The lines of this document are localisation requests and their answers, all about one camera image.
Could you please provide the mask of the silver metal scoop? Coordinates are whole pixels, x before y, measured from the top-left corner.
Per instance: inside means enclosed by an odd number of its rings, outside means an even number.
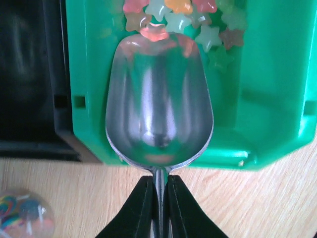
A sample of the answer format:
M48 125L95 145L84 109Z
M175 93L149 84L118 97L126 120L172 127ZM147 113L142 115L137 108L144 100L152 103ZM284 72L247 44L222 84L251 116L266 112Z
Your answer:
M197 43L169 33L153 42L134 34L114 54L106 136L128 164L149 171L157 194L153 236L169 236L163 205L168 175L196 160L213 133L213 111Z

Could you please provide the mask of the black bin with swirl lollipops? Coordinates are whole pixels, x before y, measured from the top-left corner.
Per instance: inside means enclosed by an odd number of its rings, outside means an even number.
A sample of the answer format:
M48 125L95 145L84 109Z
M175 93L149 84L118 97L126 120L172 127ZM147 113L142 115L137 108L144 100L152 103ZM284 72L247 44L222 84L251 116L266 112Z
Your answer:
M73 130L63 0L0 3L0 155L98 161Z

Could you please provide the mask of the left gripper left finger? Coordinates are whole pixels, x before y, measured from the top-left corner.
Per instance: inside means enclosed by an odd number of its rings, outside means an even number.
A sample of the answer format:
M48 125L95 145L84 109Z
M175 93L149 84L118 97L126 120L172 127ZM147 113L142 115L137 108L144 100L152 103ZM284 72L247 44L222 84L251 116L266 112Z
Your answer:
M153 214L153 177L142 176L117 215L96 238L148 238Z

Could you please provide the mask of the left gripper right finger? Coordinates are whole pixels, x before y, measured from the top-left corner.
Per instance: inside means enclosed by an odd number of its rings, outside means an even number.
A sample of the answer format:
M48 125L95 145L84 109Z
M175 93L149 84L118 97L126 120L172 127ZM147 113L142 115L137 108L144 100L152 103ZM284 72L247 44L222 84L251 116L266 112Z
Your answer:
M174 238L226 238L204 213L180 176L168 176L169 217Z

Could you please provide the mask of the green bin with gummy candies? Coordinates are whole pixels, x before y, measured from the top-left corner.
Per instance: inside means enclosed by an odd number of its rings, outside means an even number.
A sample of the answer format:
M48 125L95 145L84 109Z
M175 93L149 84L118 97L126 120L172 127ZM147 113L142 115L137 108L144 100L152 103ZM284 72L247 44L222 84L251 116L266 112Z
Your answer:
M317 124L317 3L238 0L244 45L232 47L226 72L202 56L214 133L193 165L257 170L310 143ZM126 36L121 0L68 0L73 129L107 165L124 162L106 138L105 109L113 55Z

